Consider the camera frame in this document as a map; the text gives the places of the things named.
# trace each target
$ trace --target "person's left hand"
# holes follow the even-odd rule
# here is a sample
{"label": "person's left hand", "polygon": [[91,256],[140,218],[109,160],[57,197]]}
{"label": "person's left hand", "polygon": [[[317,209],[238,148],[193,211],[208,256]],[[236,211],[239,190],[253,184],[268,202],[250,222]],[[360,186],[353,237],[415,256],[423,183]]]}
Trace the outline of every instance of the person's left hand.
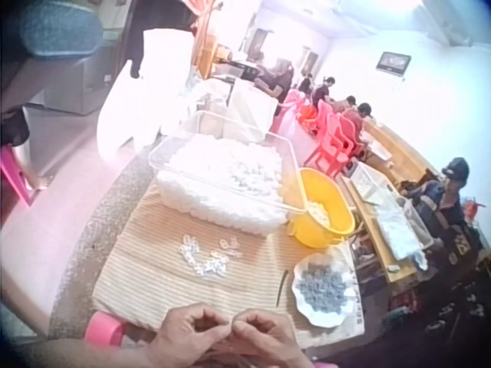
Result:
{"label": "person's left hand", "polygon": [[148,357],[154,366],[192,366],[230,332],[228,319],[207,304],[173,308],[148,346]]}

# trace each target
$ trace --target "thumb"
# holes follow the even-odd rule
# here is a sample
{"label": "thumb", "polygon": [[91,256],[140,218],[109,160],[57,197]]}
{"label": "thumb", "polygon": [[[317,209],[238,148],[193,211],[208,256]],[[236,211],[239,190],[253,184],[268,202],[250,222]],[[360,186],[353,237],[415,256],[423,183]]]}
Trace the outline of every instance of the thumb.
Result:
{"label": "thumb", "polygon": [[208,349],[212,345],[228,337],[230,335],[230,330],[230,324],[227,324],[226,326],[216,326],[214,328],[206,330],[205,332],[202,332],[201,338]]}
{"label": "thumb", "polygon": [[233,332],[243,340],[250,342],[256,347],[263,345],[263,341],[266,336],[259,332],[254,326],[244,322],[243,320],[236,320],[233,325]]}

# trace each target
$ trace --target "tiled floor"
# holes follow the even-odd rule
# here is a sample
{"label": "tiled floor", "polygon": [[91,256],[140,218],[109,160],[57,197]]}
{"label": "tiled floor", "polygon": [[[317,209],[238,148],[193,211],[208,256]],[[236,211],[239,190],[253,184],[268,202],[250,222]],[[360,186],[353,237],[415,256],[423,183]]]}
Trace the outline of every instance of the tiled floor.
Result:
{"label": "tiled floor", "polygon": [[77,240],[134,154],[124,147],[110,162],[99,157],[97,113],[77,117],[28,109],[28,122],[35,168],[55,177],[31,208],[10,205],[13,196],[8,185],[2,185],[2,296],[30,327],[46,334]]}

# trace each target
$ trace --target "bare foot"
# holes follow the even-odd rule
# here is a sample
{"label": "bare foot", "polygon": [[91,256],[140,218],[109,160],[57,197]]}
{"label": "bare foot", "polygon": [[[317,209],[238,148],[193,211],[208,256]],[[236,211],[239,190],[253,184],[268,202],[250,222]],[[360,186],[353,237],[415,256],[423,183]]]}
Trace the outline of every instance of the bare foot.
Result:
{"label": "bare foot", "polygon": [[53,176],[36,176],[25,178],[25,186],[28,190],[45,190],[53,181]]}

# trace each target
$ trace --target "black hair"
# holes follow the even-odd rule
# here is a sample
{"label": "black hair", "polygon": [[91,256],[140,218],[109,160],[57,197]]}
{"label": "black hair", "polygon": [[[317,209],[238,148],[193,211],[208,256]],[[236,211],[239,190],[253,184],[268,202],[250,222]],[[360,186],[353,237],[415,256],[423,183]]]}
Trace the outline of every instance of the black hair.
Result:
{"label": "black hair", "polygon": [[369,117],[371,117],[371,106],[366,103],[360,103],[360,106],[358,106],[358,111],[361,113],[366,113]]}
{"label": "black hair", "polygon": [[354,96],[348,96],[346,97],[346,101],[351,105],[356,105],[356,98],[354,98]]}

